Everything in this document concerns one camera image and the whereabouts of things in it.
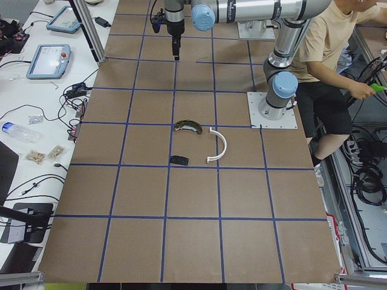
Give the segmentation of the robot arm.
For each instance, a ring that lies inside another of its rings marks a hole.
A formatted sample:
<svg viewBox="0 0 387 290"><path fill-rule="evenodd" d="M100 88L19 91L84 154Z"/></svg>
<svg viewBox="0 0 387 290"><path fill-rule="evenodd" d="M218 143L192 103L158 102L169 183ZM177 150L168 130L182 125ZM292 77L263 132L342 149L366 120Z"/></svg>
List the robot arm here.
<svg viewBox="0 0 387 290"><path fill-rule="evenodd" d="M259 113L268 120L279 120L295 95L298 81L288 72L310 21L321 14L329 1L271 0L271 1L165 1L164 7L152 17L155 33L165 25L172 36L172 54L180 58L181 36L184 33L184 6L191 7L191 21L199 31L215 24L236 23L240 39L274 41L273 51L264 62L268 84L265 99L258 105Z"/></svg>

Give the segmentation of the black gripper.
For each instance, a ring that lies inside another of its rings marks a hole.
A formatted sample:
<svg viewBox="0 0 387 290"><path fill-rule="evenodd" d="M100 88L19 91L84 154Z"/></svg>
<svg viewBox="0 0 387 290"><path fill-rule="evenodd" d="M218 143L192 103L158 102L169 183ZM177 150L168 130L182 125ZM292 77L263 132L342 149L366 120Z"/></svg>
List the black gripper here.
<svg viewBox="0 0 387 290"><path fill-rule="evenodd" d="M166 20L167 32L172 36L172 55L174 60L180 59L180 37L185 31L185 20L178 22Z"/></svg>

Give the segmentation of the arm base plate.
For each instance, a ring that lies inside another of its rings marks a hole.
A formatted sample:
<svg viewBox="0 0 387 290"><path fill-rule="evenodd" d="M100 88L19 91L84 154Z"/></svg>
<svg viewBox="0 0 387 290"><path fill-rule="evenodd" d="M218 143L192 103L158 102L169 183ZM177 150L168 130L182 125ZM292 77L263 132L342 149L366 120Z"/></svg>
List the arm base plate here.
<svg viewBox="0 0 387 290"><path fill-rule="evenodd" d="M270 20L266 21L241 21L238 22L238 34L240 39L274 41L275 25Z"/></svg>
<svg viewBox="0 0 387 290"><path fill-rule="evenodd" d="M266 102L266 92L248 92L250 126L252 129L297 129L293 103L289 99L284 108L273 108Z"/></svg>

